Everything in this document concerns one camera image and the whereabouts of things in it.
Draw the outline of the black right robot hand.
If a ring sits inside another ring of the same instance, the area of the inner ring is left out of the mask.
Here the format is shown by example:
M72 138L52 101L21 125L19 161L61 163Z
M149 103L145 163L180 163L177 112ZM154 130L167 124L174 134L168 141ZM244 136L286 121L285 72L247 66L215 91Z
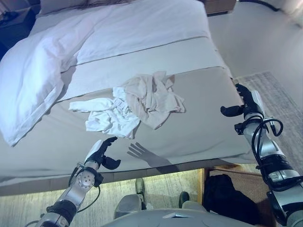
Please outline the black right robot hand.
M237 83L235 85L240 97L243 99L243 105L224 107L221 106L220 111L226 117L235 117L244 115L246 117L249 114L260 114L264 118L264 113L261 109L261 105L253 98L253 93L244 85Z

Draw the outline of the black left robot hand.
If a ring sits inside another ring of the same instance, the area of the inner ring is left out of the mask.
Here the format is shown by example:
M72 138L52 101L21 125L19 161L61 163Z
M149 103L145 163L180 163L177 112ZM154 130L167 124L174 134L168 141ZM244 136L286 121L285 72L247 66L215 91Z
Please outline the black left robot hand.
M121 160L114 160L105 155L108 147L117 140L117 137L111 137L106 140L98 140L91 148L85 158L85 163L96 162L98 166L103 166L108 170L115 170L120 166Z

